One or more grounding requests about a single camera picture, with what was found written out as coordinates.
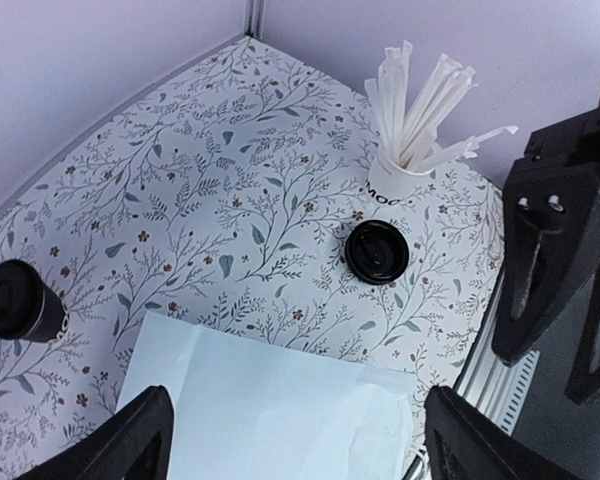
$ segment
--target wall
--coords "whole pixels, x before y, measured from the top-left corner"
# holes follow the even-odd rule
[[[0,0],[0,206],[104,115],[242,33],[246,0]]]
[[[443,52],[472,65],[480,87],[441,135],[520,126],[474,164],[498,184],[532,130],[595,108],[600,95],[600,0],[267,0],[263,38],[358,90],[404,39],[418,88]]]

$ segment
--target table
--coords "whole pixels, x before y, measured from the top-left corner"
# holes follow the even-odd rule
[[[114,116],[0,218],[0,262],[32,263],[69,311],[48,344],[0,341],[0,478],[85,438],[116,406],[146,311],[452,384],[503,256],[500,192],[460,163],[403,205],[363,191],[366,99],[243,39]],[[391,221],[398,281],[355,279],[342,245]]]

